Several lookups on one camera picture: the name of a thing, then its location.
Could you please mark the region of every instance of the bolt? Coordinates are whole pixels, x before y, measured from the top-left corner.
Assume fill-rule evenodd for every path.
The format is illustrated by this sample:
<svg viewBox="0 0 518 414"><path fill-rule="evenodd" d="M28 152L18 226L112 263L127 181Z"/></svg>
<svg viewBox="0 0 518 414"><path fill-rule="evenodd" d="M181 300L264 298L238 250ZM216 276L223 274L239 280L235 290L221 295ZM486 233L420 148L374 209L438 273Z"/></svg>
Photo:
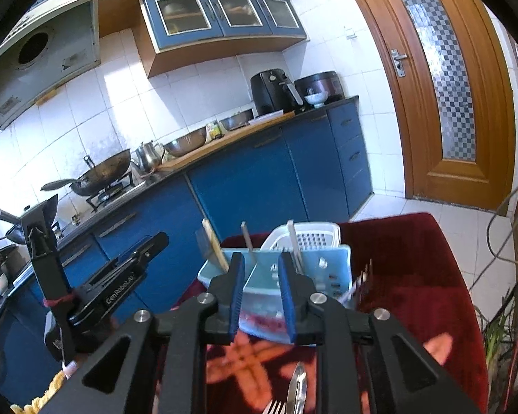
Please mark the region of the bolt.
<svg viewBox="0 0 518 414"><path fill-rule="evenodd" d="M215 296L211 293L201 293L198 295L198 302L200 304L210 304L215 300Z"/></svg>
<svg viewBox="0 0 518 414"><path fill-rule="evenodd" d="M379 321L387 321L390 318L390 312L385 308L376 308L374 310L374 317Z"/></svg>
<svg viewBox="0 0 518 414"><path fill-rule="evenodd" d="M316 305L321 305L326 302L326 300L328 300L328 297L326 297L323 293L312 293L310 300Z"/></svg>
<svg viewBox="0 0 518 414"><path fill-rule="evenodd" d="M152 315L147 309L139 309L133 316L136 322L146 322L150 317L152 317Z"/></svg>

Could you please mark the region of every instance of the fork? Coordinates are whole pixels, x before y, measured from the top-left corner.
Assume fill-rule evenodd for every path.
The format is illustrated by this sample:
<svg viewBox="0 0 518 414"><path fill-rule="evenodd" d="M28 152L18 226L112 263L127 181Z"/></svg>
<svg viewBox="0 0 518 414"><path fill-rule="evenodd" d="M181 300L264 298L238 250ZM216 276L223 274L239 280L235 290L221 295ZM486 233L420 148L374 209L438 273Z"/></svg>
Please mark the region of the fork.
<svg viewBox="0 0 518 414"><path fill-rule="evenodd" d="M286 404L281 401L269 401L263 414L284 414L286 412Z"/></svg>

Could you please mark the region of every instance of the glass cabinet door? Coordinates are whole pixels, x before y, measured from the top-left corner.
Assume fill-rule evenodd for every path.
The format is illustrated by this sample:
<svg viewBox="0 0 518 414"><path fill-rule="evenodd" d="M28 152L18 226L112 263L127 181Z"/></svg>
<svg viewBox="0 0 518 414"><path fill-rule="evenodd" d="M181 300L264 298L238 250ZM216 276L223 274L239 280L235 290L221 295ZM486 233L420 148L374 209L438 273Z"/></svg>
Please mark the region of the glass cabinet door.
<svg viewBox="0 0 518 414"><path fill-rule="evenodd" d="M157 46L222 37L208 0L143 0Z"/></svg>
<svg viewBox="0 0 518 414"><path fill-rule="evenodd" d="M209 0L226 36L271 34L257 0Z"/></svg>
<svg viewBox="0 0 518 414"><path fill-rule="evenodd" d="M274 34L305 34L288 0L258 0Z"/></svg>

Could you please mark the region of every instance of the bowl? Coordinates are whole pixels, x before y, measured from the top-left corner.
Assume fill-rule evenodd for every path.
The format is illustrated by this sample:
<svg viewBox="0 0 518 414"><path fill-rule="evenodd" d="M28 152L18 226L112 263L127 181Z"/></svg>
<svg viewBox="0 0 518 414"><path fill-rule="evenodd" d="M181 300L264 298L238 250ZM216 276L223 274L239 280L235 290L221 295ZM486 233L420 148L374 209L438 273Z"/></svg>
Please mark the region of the bowl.
<svg viewBox="0 0 518 414"><path fill-rule="evenodd" d="M244 110L232 115L232 117L225 118L221 120L221 124L227 131L233 131L239 127L246 126L250 120L253 120L253 109Z"/></svg>
<svg viewBox="0 0 518 414"><path fill-rule="evenodd" d="M170 155L182 157L195 149L202 147L207 140L207 128L202 127L189 134L173 140L165 145L165 149Z"/></svg>
<svg viewBox="0 0 518 414"><path fill-rule="evenodd" d="M324 102L328 99L328 92L324 91L321 93L313 93L312 95L305 96L305 101L307 101L313 107L322 107L324 106Z"/></svg>

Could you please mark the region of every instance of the metal basin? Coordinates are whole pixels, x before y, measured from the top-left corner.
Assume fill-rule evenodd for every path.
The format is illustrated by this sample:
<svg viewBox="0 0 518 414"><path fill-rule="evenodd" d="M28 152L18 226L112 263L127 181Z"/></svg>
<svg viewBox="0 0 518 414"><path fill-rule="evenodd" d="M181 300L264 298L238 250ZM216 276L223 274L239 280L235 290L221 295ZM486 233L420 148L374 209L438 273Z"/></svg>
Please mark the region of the metal basin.
<svg viewBox="0 0 518 414"><path fill-rule="evenodd" d="M253 120L253 109L244 110L232 115L232 117L225 118L221 120L221 124L227 131L233 131L239 127L246 126L250 120Z"/></svg>
<svg viewBox="0 0 518 414"><path fill-rule="evenodd" d="M167 143L165 145L165 149L172 156L182 157L183 155L186 155L189 152L202 147L206 140L207 128L202 127L201 129L197 129L196 131L190 132L189 134L173 140L171 143Z"/></svg>

